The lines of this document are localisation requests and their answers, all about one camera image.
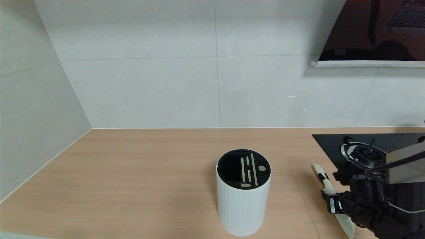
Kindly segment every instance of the white knife block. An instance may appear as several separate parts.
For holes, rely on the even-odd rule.
[[[266,212],[269,163],[257,152],[233,150],[221,157],[215,172],[218,215],[224,228],[235,236],[255,233]]]

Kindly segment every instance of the black glass cooktop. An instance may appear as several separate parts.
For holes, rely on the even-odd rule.
[[[386,153],[402,149],[424,140],[417,134],[313,134],[337,169],[351,166],[365,170],[385,164]]]

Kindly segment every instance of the black top of knife block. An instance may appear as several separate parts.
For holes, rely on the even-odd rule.
[[[249,149],[236,149],[224,154],[217,163],[217,173],[227,185],[251,190],[270,178],[270,164],[261,154]]]

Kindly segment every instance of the kitchen counter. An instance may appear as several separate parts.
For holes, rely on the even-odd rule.
[[[272,167],[266,215],[248,238],[346,238],[310,165],[336,171],[311,134],[416,128],[93,129],[1,204],[1,231],[55,239],[236,238],[217,213],[215,165],[248,148]],[[331,177],[337,191],[341,186]],[[356,228],[356,239],[372,239]]]

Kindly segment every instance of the wall tile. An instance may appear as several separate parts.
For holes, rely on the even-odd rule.
[[[11,239],[6,235],[6,233],[0,232],[0,239]]]
[[[57,62],[34,1],[1,0],[0,76]]]
[[[215,57],[62,64],[94,128],[220,126]]]
[[[7,233],[7,235],[10,237],[10,239],[50,239],[47,237],[29,236],[29,235],[21,235],[21,234],[14,234],[14,233]]]
[[[91,126],[60,63],[0,77],[3,200]]]
[[[320,54],[344,3],[218,0],[218,56]]]
[[[313,68],[310,60],[219,57],[221,126],[354,126],[378,69]]]
[[[380,68],[356,126],[424,126],[425,70]]]
[[[215,57],[210,0],[38,0],[61,61]]]

